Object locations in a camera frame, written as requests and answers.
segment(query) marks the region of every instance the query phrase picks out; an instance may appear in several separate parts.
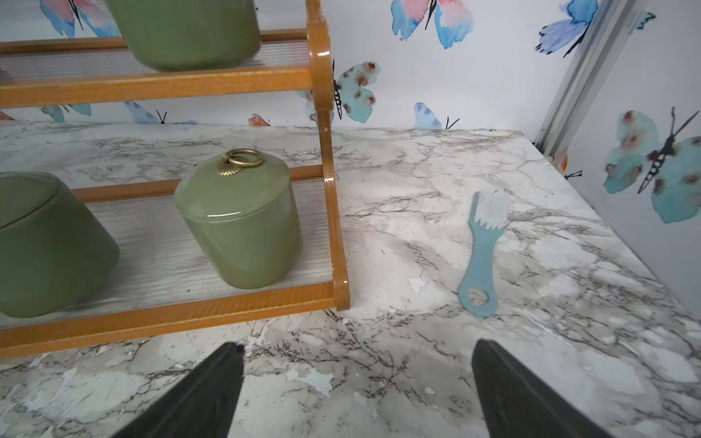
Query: watercolor butterfly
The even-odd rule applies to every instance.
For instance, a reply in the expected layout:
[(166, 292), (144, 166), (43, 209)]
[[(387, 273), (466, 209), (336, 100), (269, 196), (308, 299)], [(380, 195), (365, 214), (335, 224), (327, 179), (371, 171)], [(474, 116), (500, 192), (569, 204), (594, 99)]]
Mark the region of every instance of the watercolor butterfly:
[(251, 118), (248, 119), (249, 126), (270, 126), (270, 123), (263, 120), (261, 116), (256, 113), (251, 114)]
[[(161, 117), (161, 113), (156, 110), (156, 114), (158, 114), (158, 118), (156, 118), (153, 114), (149, 113), (139, 105), (138, 103), (134, 102), (133, 100), (127, 100), (124, 102), (124, 106), (126, 106), (129, 109), (129, 112), (134, 116), (134, 122), (140, 123), (142, 125), (145, 124), (153, 124), (153, 123), (165, 123), (165, 117), (168, 115), (168, 111), (166, 111), (163, 114), (163, 117)], [(177, 122), (174, 123), (175, 125), (197, 125), (197, 122), (194, 120), (188, 120), (186, 122)]]
[(540, 44), (536, 46), (536, 50), (549, 55), (557, 52), (577, 35), (580, 35), (563, 57), (569, 55), (584, 39), (589, 24), (591, 24), (598, 9), (597, 0), (570, 0), (563, 10), (570, 16), (570, 19), (554, 22), (542, 28), (539, 32)]
[(69, 38), (76, 36), (76, 20), (81, 29), (85, 22), (97, 36), (119, 36), (103, 0), (40, 0), (39, 8), (53, 28)]
[[(90, 104), (75, 104), (69, 105), (69, 107), (71, 107), (75, 112), (83, 114), (84, 116), (92, 116), (93, 114), (93, 110), (90, 108)], [(51, 107), (42, 107), (41, 112), (51, 116), (51, 118), (55, 122), (65, 122), (66, 118), (61, 108), (63, 108), (66, 112), (69, 112), (68, 108), (65, 105), (61, 105), (60, 107), (58, 105)]]
[[(423, 102), (414, 105), (414, 115), (416, 116), (414, 129), (443, 129), (443, 125), (438, 121), (433, 111), (429, 110)], [(448, 120), (445, 122), (445, 129), (452, 128), (459, 120), (460, 119), (454, 121), (448, 126), (450, 122), (450, 117), (448, 117)]]
[(443, 48), (462, 41), (472, 31), (472, 16), (460, 0), (394, 0), (392, 2), (392, 30), (402, 32), (400, 40), (408, 39), (428, 11), (424, 30), (428, 28), (435, 11), (438, 39)]
[[(339, 112), (339, 119), (343, 118), (341, 108), (346, 110), (348, 117), (356, 122), (365, 123), (372, 113), (372, 106), (375, 105), (375, 95), (366, 85), (375, 83), (377, 75), (381, 71), (377, 62), (366, 61), (362, 64), (354, 65), (339, 76), (338, 81), (334, 80), (334, 100), (336, 110)], [(298, 90), (297, 94), (307, 100), (304, 111), (310, 120), (316, 122), (316, 108), (314, 107), (314, 93), (312, 90)]]
[(653, 14), (652, 12), (643, 12), (640, 15), (640, 20), (638, 21), (638, 25), (636, 29), (638, 30), (643, 30), (645, 29), (645, 25), (648, 24), (648, 21), (656, 19), (657, 16)]
[(701, 207), (701, 137), (676, 142), (676, 136), (697, 115), (696, 111), (678, 130), (672, 107), (672, 127), (660, 148), (655, 122), (638, 111), (628, 111), (618, 119), (616, 137), (620, 141), (606, 157), (604, 188), (609, 193), (625, 190), (637, 180), (643, 167), (651, 163), (638, 193), (655, 180), (653, 208), (666, 224), (694, 217)]
[(567, 152), (562, 156), (561, 158), (556, 158), (555, 160), (551, 160), (552, 157), (548, 157), (548, 160), (552, 163), (553, 166), (555, 166), (556, 169), (562, 174), (565, 179), (570, 179), (570, 178), (575, 178), (575, 177), (581, 177), (584, 172), (581, 170), (578, 170), (577, 172), (572, 172), (570, 174), (567, 173)]

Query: blue butterfly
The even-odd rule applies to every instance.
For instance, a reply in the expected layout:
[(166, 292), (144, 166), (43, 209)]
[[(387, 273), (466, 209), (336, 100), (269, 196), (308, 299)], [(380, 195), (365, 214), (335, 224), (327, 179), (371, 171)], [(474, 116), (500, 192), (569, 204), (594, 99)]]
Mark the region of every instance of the blue butterfly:
[[(90, 104), (73, 104), (69, 105), (69, 107), (71, 107), (75, 112), (83, 114), (85, 116), (92, 116), (93, 114), (93, 111), (90, 108)], [(51, 118), (55, 122), (65, 122), (66, 118), (61, 108), (63, 108), (66, 112), (69, 112), (68, 108), (66, 108), (65, 105), (53, 105), (51, 107), (42, 107), (41, 112), (51, 116)]]
[(609, 193), (625, 190), (637, 180), (647, 163), (651, 163), (638, 193), (655, 180), (653, 208), (666, 224), (694, 217), (701, 207), (701, 137), (676, 143), (676, 136), (697, 115), (696, 111), (678, 130), (672, 107), (672, 127), (660, 148), (655, 122), (638, 111), (628, 111), (618, 119), (617, 146), (606, 157), (604, 188)]
[(567, 56), (584, 39), (589, 24), (591, 24), (598, 9), (597, 0), (570, 0), (565, 7), (570, 19), (554, 22), (542, 28), (539, 32), (540, 44), (536, 46), (536, 50), (549, 55), (557, 52), (575, 39), (577, 35), (580, 35), (563, 57)]
[[(161, 117), (161, 113), (156, 110), (156, 114), (158, 114), (158, 118), (156, 118), (153, 114), (149, 113), (139, 105), (138, 103), (134, 102), (133, 100), (127, 100), (124, 102), (124, 105), (129, 109), (129, 112), (134, 116), (134, 122), (136, 123), (141, 123), (141, 124), (149, 124), (149, 123), (165, 123), (165, 117), (168, 115), (168, 111), (166, 111), (163, 114), (163, 117)], [(197, 122), (194, 120), (188, 120), (186, 122), (177, 122), (175, 125), (197, 125)]]
[[(416, 116), (414, 129), (443, 129), (443, 125), (438, 121), (433, 111), (428, 109), (423, 102), (414, 105), (414, 115)], [(450, 117), (448, 117), (448, 120), (445, 122), (445, 129), (452, 128), (459, 120), (460, 119), (454, 121), (448, 126), (448, 123), (450, 123)]]
[[(341, 108), (346, 110), (348, 117), (356, 122), (365, 123), (372, 113), (372, 106), (375, 105), (375, 95), (366, 85), (375, 83), (377, 75), (381, 71), (377, 62), (366, 61), (362, 64), (354, 65), (340, 75), (338, 81), (334, 80), (334, 100), (339, 119), (343, 118)], [(316, 108), (314, 107), (314, 93), (312, 90), (298, 90), (297, 94), (307, 100), (304, 104), (304, 111), (312, 121), (316, 122)]]
[(645, 25), (647, 24), (648, 21), (656, 19), (657, 16), (651, 12), (643, 12), (640, 15), (640, 19), (638, 21), (638, 25), (636, 29), (638, 30), (643, 30), (645, 29)]

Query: peeling countertop surface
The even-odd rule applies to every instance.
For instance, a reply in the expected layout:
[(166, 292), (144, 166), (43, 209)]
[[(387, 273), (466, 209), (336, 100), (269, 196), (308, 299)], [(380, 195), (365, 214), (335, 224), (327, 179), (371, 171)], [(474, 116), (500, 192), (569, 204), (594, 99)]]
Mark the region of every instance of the peeling countertop surface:
[[(0, 170), (70, 187), (182, 177), (250, 146), (320, 162), (305, 128), (0, 122)], [(0, 362), (0, 434), (109, 436), (221, 343), (246, 346), (230, 436), (488, 437), (470, 368), (498, 341), (616, 437), (701, 434), (701, 327), (518, 132), (335, 130), (352, 308)], [(499, 309), (455, 290), (476, 191), (514, 200)]]

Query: brush handle hole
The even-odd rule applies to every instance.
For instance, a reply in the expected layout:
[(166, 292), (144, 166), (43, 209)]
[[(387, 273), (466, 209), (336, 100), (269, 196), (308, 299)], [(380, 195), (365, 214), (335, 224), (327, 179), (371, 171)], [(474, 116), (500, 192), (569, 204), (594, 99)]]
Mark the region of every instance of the brush handle hole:
[(475, 306), (484, 306), (489, 301), (489, 296), (479, 287), (469, 287), (468, 296)]

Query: brush handle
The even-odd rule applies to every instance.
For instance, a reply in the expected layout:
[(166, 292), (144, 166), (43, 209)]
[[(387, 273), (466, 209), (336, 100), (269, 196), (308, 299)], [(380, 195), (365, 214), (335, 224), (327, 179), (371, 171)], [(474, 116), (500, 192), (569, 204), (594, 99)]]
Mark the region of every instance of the brush handle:
[[(472, 235), (475, 243), (472, 247), (472, 258), (470, 267), (465, 273), (463, 281), (458, 286), (458, 298), (463, 307), (476, 316), (486, 318), (496, 312), (499, 302), (494, 291), (494, 279), (492, 271), (494, 269), (494, 247), (497, 239), (504, 234), (504, 230), (484, 230), (472, 227)], [(476, 287), (484, 291), (487, 302), (482, 306), (477, 306), (470, 299), (469, 288)]]

